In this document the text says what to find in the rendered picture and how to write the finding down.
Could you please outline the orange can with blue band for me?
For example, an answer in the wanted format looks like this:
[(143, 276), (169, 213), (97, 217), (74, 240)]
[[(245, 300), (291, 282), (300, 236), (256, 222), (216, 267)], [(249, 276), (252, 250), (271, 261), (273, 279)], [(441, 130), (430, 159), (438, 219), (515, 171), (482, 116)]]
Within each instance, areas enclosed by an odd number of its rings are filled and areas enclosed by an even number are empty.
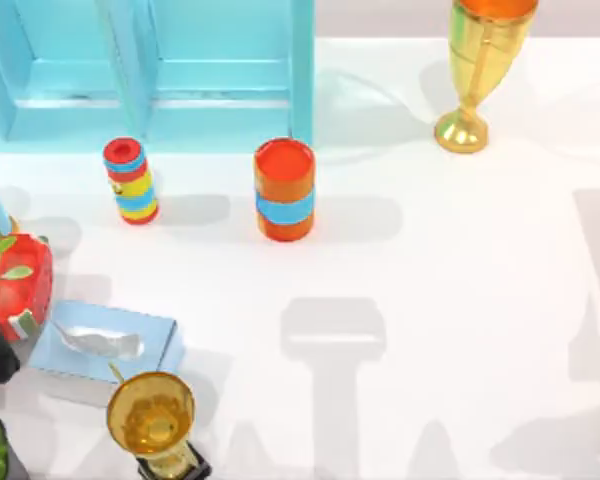
[(255, 206), (261, 232), (280, 242), (305, 237), (314, 221), (315, 156), (289, 137), (269, 140), (254, 154)]

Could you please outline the red strawberry-shaped pot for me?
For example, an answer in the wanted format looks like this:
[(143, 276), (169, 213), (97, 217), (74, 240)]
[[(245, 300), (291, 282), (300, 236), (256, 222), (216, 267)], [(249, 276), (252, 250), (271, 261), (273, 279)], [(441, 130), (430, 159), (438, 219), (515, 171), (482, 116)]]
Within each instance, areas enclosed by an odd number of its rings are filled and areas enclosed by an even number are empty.
[(48, 239), (0, 233), (0, 330), (8, 342), (26, 340), (42, 327), (52, 285)]

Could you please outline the red yellow blue striped can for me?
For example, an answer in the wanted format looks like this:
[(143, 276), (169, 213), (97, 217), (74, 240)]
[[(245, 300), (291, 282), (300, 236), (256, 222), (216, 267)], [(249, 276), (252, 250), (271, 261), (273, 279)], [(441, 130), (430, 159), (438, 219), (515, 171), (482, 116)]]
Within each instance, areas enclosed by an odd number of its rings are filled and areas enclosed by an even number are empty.
[(117, 137), (105, 146), (103, 159), (122, 219), (131, 225), (151, 222), (159, 206), (143, 146), (132, 137)]

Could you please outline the light blue rack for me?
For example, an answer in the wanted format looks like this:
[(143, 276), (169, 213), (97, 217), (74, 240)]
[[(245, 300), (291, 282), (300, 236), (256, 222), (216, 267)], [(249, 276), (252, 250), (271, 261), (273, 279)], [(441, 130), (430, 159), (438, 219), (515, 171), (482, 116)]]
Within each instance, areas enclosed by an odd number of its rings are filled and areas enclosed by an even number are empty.
[(313, 136), (315, 0), (0, 0), (0, 152)]

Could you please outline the tall gold trophy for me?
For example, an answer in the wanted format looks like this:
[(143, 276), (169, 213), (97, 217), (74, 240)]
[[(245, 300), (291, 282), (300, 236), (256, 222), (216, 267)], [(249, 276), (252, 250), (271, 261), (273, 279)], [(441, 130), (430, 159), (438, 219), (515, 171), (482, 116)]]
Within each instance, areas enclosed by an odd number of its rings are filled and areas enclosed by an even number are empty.
[(449, 60), (459, 106), (443, 115), (434, 136), (444, 149), (476, 153), (488, 143), (478, 107), (518, 55), (539, 0), (453, 0)]

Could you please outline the gold trophy on black base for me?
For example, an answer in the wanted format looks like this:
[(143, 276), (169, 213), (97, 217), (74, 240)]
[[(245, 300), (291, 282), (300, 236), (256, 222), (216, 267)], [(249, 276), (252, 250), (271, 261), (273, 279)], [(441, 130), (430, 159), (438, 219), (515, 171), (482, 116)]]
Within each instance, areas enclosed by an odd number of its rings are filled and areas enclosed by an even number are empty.
[(114, 364), (119, 385), (107, 405), (113, 440), (134, 456), (142, 480), (206, 480), (211, 465), (190, 443), (196, 403), (189, 386), (166, 372), (125, 379)]

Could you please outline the light blue tissue box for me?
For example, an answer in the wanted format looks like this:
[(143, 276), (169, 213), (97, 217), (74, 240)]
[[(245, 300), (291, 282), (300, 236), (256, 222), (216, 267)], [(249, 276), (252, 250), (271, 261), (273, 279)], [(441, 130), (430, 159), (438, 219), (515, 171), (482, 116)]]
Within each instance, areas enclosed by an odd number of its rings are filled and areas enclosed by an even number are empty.
[(174, 319), (79, 301), (50, 311), (27, 363), (52, 397), (105, 407), (118, 380), (147, 371), (174, 373), (185, 346)]

